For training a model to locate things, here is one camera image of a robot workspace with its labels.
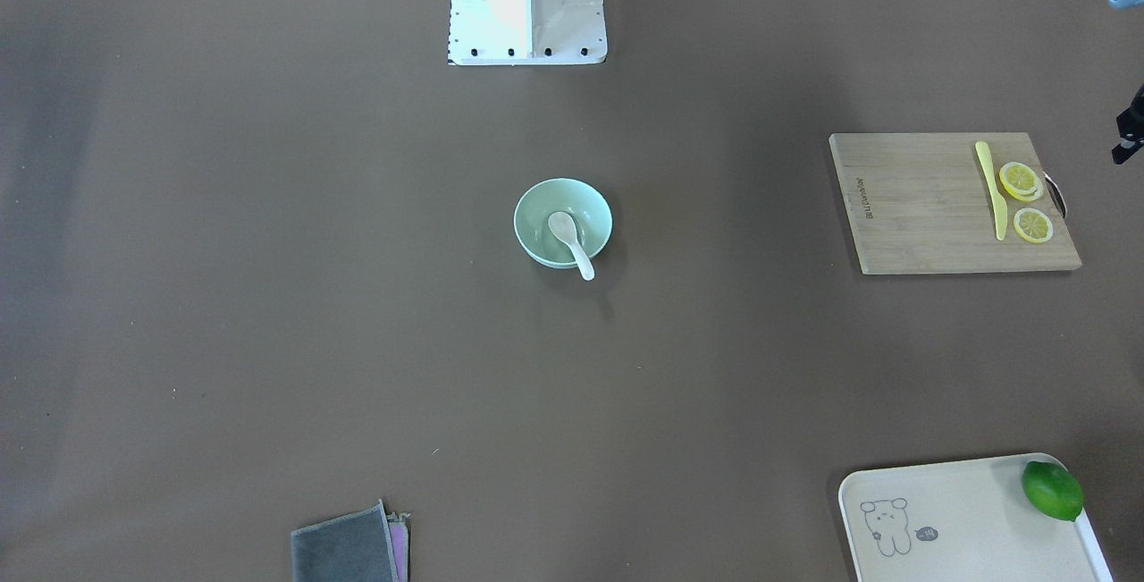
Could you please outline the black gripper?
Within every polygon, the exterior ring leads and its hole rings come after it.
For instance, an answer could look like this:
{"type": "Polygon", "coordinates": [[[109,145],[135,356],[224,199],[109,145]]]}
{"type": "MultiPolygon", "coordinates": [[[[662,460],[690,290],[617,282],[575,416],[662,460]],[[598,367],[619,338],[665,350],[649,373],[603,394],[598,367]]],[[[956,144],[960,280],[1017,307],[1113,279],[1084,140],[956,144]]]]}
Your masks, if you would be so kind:
{"type": "Polygon", "coordinates": [[[1117,118],[1120,139],[1115,146],[1111,148],[1113,164],[1126,164],[1141,149],[1141,143],[1143,143],[1143,91],[1144,88],[1141,86],[1133,94],[1128,107],[1117,118]]]}

